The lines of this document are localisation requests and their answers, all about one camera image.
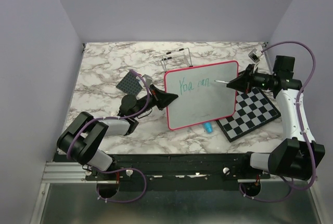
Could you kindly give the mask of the white whiteboard marker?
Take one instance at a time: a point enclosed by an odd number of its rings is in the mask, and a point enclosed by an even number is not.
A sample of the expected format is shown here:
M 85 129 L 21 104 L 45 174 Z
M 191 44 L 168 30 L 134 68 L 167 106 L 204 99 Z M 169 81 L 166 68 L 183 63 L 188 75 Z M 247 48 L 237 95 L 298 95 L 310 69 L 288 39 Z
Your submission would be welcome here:
M 221 84 L 228 84 L 229 82 L 226 81 L 220 81 L 220 80 L 214 80 L 214 82 L 221 83 Z

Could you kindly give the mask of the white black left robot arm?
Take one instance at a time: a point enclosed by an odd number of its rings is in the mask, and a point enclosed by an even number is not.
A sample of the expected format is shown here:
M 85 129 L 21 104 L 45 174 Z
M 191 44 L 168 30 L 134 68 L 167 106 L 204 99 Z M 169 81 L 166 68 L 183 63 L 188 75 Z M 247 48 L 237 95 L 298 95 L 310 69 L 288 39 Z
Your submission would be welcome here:
M 140 99 L 134 95 L 124 96 L 116 117 L 94 118 L 81 112 L 60 135 L 57 148 L 66 153 L 67 159 L 94 167 L 102 179 L 109 180 L 116 170 L 113 158 L 99 149 L 103 138 L 130 135 L 138 126 L 141 114 L 153 107 L 163 110 L 177 98 L 177 94 L 166 93 L 151 84 L 147 95 Z

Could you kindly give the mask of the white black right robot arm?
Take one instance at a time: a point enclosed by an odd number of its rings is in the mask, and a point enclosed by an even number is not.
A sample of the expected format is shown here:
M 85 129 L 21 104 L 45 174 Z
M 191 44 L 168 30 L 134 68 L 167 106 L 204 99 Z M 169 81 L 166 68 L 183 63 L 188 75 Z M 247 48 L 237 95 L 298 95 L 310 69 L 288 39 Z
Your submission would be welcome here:
M 227 87 L 242 93 L 252 88 L 270 90 L 283 124 L 284 140 L 271 153 L 252 153 L 239 165 L 240 174 L 251 178 L 258 169 L 273 175 L 309 180 L 325 155 L 325 148 L 312 135 L 303 106 L 302 82 L 293 78 L 294 57 L 276 56 L 273 74 L 259 73 L 254 64 L 240 72 Z

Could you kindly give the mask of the pink framed whiteboard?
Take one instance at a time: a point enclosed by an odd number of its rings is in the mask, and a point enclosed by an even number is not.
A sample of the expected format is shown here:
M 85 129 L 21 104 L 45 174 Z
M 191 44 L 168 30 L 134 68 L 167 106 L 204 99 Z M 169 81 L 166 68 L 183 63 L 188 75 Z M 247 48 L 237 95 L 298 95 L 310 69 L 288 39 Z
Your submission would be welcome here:
M 226 84 L 238 76 L 236 60 L 169 70 L 164 74 L 167 93 L 177 94 L 167 108 L 170 130 L 177 130 L 231 116 L 236 110 L 236 91 Z

